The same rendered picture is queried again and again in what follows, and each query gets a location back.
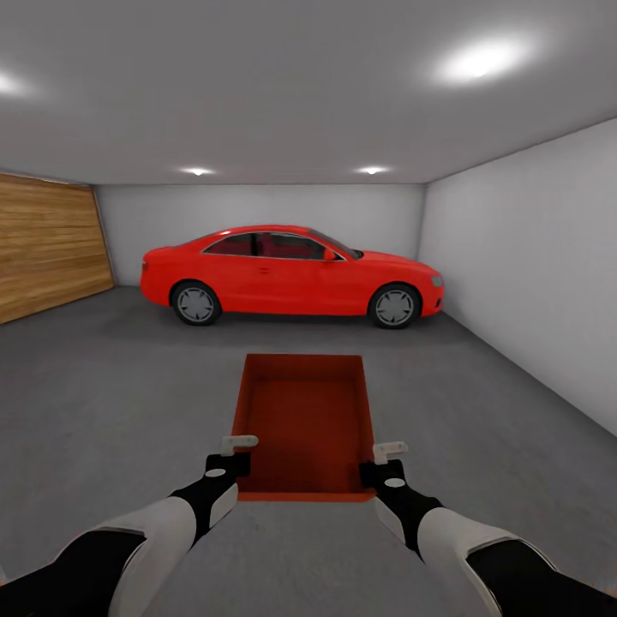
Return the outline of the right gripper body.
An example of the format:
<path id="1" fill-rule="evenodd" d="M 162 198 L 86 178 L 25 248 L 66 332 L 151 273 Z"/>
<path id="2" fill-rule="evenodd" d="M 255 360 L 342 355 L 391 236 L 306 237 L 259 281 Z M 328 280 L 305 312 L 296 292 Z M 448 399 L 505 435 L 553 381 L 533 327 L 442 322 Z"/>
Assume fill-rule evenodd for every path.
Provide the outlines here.
<path id="1" fill-rule="evenodd" d="M 377 465 L 374 462 L 359 464 L 360 478 L 363 488 L 376 488 L 377 476 L 384 471 L 398 473 L 401 478 L 404 478 L 404 469 L 400 459 L 387 460 L 388 464 Z"/>

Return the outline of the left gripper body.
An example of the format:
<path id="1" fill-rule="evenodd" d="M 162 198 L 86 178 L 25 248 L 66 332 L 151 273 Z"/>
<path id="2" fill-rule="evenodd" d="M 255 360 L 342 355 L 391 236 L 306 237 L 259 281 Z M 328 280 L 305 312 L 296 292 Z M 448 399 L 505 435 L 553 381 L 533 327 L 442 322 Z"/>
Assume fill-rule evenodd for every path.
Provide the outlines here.
<path id="1" fill-rule="evenodd" d="M 234 453 L 230 457 L 221 457 L 220 454 L 207 456 L 206 471 L 218 464 L 230 464 L 233 466 L 236 477 L 249 476 L 250 474 L 250 452 Z"/>

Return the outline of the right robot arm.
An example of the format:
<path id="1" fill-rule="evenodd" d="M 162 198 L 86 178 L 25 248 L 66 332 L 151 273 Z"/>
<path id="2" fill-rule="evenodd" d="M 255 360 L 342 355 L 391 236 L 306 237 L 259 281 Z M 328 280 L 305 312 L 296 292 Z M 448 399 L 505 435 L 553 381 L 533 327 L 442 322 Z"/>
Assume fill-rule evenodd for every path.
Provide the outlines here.
<path id="1" fill-rule="evenodd" d="M 464 617 L 617 617 L 608 596 L 560 574 L 522 537 L 445 508 L 408 488 L 400 459 L 405 441 L 373 445 L 359 464 L 363 488 L 374 488 L 380 521 L 415 550 Z"/>

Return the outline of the storage box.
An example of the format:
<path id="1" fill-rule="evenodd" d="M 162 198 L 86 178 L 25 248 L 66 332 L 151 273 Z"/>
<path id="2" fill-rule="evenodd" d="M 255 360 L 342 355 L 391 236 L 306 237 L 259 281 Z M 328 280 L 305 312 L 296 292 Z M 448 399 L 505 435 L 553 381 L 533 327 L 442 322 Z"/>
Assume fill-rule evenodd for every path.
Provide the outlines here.
<path id="1" fill-rule="evenodd" d="M 247 354 L 231 437 L 256 435 L 238 501 L 364 503 L 359 464 L 374 462 L 361 355 Z"/>

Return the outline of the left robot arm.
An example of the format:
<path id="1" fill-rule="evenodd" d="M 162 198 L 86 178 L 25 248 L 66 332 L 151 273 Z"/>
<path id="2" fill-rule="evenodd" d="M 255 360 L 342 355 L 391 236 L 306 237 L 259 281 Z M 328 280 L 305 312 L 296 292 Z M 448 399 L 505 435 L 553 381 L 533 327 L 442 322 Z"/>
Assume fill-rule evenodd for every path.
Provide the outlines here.
<path id="1" fill-rule="evenodd" d="M 74 539 L 43 569 L 0 587 L 0 617 L 141 617 L 189 552 L 237 503 L 256 435 L 225 436 L 199 481 Z"/>

